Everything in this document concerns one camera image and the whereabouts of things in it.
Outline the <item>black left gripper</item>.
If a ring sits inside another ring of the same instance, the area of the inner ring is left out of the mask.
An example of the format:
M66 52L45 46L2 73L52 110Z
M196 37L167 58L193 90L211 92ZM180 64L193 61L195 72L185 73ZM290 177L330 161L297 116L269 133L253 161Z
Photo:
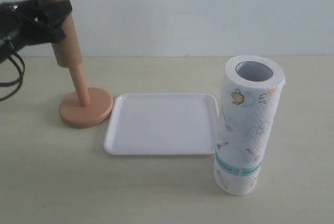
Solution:
M69 0L40 6L38 0L1 2L1 62L25 46L59 43L72 13Z

